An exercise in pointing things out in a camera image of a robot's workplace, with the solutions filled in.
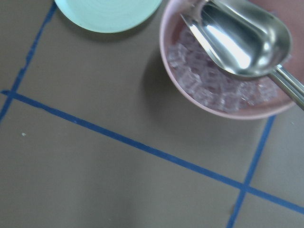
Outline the light green plate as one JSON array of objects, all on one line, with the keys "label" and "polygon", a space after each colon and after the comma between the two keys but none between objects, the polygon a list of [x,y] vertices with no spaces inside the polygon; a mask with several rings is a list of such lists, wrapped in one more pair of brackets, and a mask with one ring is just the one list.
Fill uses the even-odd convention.
[{"label": "light green plate", "polygon": [[98,33],[119,33],[145,22],[161,0],[56,0],[74,24]]}]

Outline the pink bowl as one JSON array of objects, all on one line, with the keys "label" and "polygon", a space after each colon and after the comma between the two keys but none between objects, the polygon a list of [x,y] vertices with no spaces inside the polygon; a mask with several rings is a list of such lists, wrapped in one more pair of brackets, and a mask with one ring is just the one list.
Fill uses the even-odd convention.
[{"label": "pink bowl", "polygon": [[181,94],[203,110],[239,120],[266,118],[294,106],[268,77],[238,79],[216,65],[181,17],[192,4],[191,0],[169,1],[160,25],[161,58]]}]

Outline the metal scoop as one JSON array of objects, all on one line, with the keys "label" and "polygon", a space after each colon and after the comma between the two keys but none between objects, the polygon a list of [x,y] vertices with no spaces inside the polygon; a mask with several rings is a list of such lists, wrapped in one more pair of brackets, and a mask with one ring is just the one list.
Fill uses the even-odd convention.
[{"label": "metal scoop", "polygon": [[198,0],[180,16],[222,70],[247,79],[268,76],[304,107],[303,84],[282,65],[293,40],[279,18],[248,0]]}]

